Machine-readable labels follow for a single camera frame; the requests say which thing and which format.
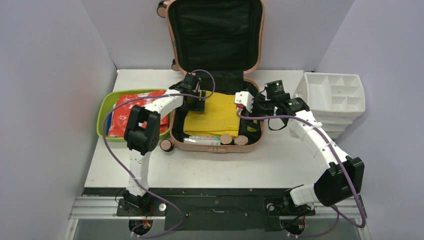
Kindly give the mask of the yellow box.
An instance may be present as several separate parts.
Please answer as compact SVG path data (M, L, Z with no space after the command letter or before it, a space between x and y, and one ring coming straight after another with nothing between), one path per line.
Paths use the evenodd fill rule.
M190 136L221 136L239 134L235 96L214 92L205 100L203 112L189 111L183 122L183 133Z

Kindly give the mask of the pink hard-shell suitcase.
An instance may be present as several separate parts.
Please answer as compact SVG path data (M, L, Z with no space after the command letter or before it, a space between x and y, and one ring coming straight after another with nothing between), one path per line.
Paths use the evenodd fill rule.
M202 89L234 95L256 94L246 74L261 60L265 6L261 0L162 0L157 14L171 37L172 69L198 70Z

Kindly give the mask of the white plastic drawer organizer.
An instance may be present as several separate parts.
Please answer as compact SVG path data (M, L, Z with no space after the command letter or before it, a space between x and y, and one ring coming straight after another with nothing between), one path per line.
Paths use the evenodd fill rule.
M365 91L357 74L305 72L292 97L306 102L333 140L366 110Z

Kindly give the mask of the red snack bag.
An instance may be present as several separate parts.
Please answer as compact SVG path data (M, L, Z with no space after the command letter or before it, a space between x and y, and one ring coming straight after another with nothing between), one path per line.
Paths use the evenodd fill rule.
M165 89L136 89L114 92L112 94L112 98L115 98L115 100L108 104L109 109L106 111L106 113L110 109L116 107L116 105L120 105L124 102L147 96L161 96L165 92ZM123 140L131 108L134 105L142 107L152 103L154 100L156 100L156 98L140 99L131 103L127 103L113 111L111 125L107 137L112 139L121 138L121 140Z

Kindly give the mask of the green plastic tray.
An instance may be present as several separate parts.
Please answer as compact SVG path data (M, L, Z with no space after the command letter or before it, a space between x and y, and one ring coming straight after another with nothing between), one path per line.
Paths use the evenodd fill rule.
M130 90L147 90L147 89L130 89ZM161 90L161 89L160 88L150 88L149 90ZM110 110L113 109L113 108L110 109L106 113L106 111L109 109L109 103L111 103L112 101L115 100L115 97L112 98L112 94L116 93L116 92L118 92L118 93L123 92L123 91L114 91L114 92L108 94L103 99L103 102L101 104L101 107L100 107L100 110L99 110L99 113L98 113L98 117L97 117L97 134L98 134L99 137L102 137L102 135L103 135L103 129L104 129L103 123L104 123L104 121L107 122L107 118L108 118L107 114ZM121 140L121 138L108 138L107 134L106 134L106 139L108 141L111 141L111 142L123 142L124 141L124 138L123 138L123 140Z

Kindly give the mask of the blue towel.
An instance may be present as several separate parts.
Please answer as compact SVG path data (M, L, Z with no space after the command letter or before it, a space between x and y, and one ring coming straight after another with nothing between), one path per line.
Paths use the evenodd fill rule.
M106 134L107 134L107 135L109 134L109 130L110 130L110 127L111 127L112 117L113 117L113 113L111 113L111 114L107 117L106 127L105 127L105 132L106 132Z

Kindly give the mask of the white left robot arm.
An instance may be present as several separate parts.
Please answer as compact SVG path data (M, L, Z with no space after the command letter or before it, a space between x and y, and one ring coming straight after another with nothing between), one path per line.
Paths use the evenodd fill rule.
M148 172L152 151L160 138L161 119L173 110L204 104L206 92L200 90L201 78L193 73L180 81L152 102L143 106L134 105L129 113L124 131L124 140L130 151L129 181L123 194L125 202L136 215L150 210Z

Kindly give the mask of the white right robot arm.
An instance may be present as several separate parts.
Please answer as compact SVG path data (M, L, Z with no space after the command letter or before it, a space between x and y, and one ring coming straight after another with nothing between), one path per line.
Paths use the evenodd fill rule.
M248 115L261 119L280 118L309 150L322 171L316 182L291 190L290 195L282 199L283 209L294 214L305 204L320 203L330 207L351 197L361 208L363 161L338 147L307 103L300 97L291 98L281 80L268 82L264 90L265 94L258 92L248 98Z

